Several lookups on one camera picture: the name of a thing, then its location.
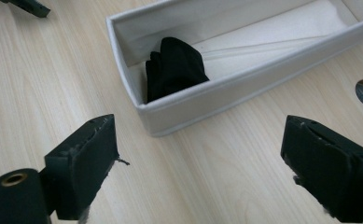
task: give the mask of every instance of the wooden table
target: wooden table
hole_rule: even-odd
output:
[[[339,223],[280,157],[286,115],[363,146],[363,44],[162,138],[147,135],[119,78],[105,17],[153,0],[42,0],[38,19],[0,3],[0,175],[41,170],[85,121],[115,114],[119,152],[89,223]],[[57,221],[52,215],[53,223]]]

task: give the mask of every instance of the white fabric storage box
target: white fabric storage box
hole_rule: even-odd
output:
[[[173,0],[107,18],[119,72],[161,136],[250,99],[363,40],[363,0]],[[147,104],[145,61],[166,36],[198,50],[210,81]]]

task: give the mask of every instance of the black cloth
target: black cloth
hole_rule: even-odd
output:
[[[199,51],[177,38],[163,38],[161,52],[151,52],[150,59],[146,62],[148,102],[209,80]]]

